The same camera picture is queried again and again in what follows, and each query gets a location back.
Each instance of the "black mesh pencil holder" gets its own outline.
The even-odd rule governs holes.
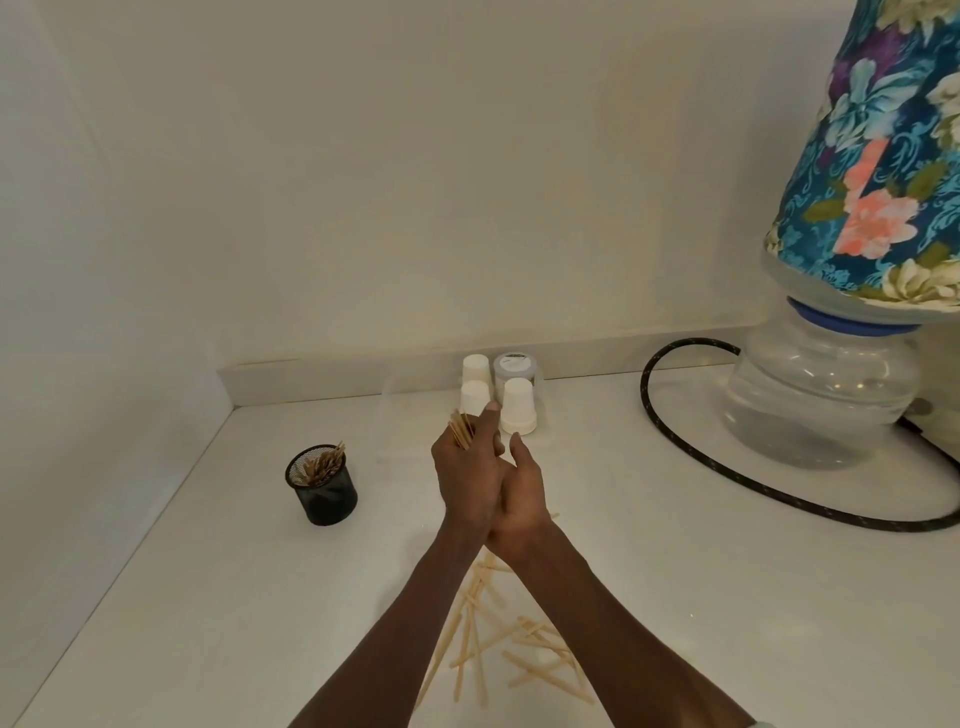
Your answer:
[[[339,523],[357,506],[357,492],[347,470],[347,455],[344,454],[340,470],[317,485],[307,485],[304,461],[317,457],[335,445],[315,445],[307,448],[290,461],[285,474],[287,485],[294,489],[306,517],[315,525],[333,525]]]

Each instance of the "label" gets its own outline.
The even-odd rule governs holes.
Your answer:
[[[505,353],[500,357],[500,368],[504,372],[516,374],[517,372],[526,372],[533,363],[530,357],[522,353]]]

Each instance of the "baseboard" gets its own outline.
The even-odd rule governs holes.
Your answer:
[[[580,341],[511,344],[501,347],[397,356],[343,359],[288,359],[241,364],[220,370],[235,406],[278,404],[288,401],[331,400],[396,392],[450,389],[460,385],[464,356],[522,351],[532,354],[542,376],[559,379],[637,372],[661,347],[686,336],[709,336],[741,346],[749,327],[712,328],[667,333],[641,333]],[[728,363],[732,357],[718,349],[690,347],[671,353],[662,368]]]

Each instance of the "blue ring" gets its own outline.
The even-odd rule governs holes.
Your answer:
[[[789,296],[787,302],[811,324],[837,333],[847,333],[851,336],[896,336],[920,328],[920,324],[866,324],[862,321],[842,319],[839,316],[818,311],[816,308],[811,308],[806,303],[800,303]]]

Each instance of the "pile of wooden sticks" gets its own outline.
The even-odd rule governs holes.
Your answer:
[[[459,409],[453,410],[450,415],[450,429],[453,430],[453,439],[457,441],[460,449],[468,449],[473,442],[473,423]]]
[[[551,624],[536,622],[526,617],[519,617],[513,622],[505,622],[482,601],[481,597],[486,594],[490,596],[490,600],[497,608],[504,609],[507,606],[506,599],[493,585],[492,578],[498,571],[511,572],[511,570],[498,563],[496,557],[488,551],[481,561],[472,566],[471,571],[473,576],[467,588],[460,590],[451,617],[437,642],[433,664],[427,672],[423,687],[420,688],[417,707],[420,706],[427,690],[430,688],[430,684],[436,677],[458,629],[460,629],[461,635],[460,654],[449,663],[451,669],[457,670],[457,679],[453,689],[453,700],[455,702],[460,701],[460,695],[463,691],[464,667],[470,660],[473,660],[477,698],[481,707],[487,705],[488,693],[483,667],[483,653],[507,638],[512,638],[516,644],[550,650],[557,656],[554,662],[538,666],[527,662],[510,650],[503,650],[502,655],[508,662],[523,669],[519,676],[508,683],[508,687],[516,688],[540,679],[587,703],[593,704],[596,702],[595,698],[588,692],[587,677],[579,663],[573,657],[570,648],[563,641],[557,639],[560,637],[560,633]],[[493,629],[493,634],[485,640],[480,640],[477,631],[477,615]],[[565,666],[570,666],[573,669],[578,685],[571,685],[556,674]]]

